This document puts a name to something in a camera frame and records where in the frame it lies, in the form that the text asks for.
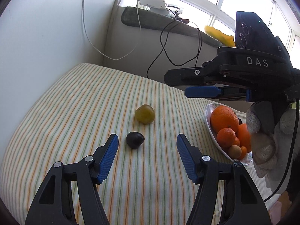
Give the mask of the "right hand white glove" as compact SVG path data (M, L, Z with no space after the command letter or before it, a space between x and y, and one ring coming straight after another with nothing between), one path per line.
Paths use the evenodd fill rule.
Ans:
M247 130L251 134L254 167L259 178L265 178L272 192L283 178L296 119L296 109L288 108L274 122L270 102L257 102L246 112Z

